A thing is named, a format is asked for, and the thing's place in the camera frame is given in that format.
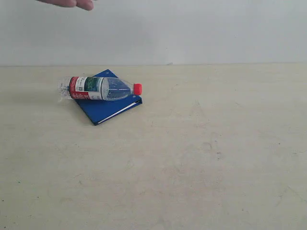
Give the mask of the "person's bare hand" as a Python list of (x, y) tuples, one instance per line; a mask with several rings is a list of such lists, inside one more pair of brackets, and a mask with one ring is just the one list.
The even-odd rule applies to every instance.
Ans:
[(94, 3), (92, 0), (38, 0), (38, 1), (65, 8), (78, 7), (86, 11), (91, 11), (94, 8)]

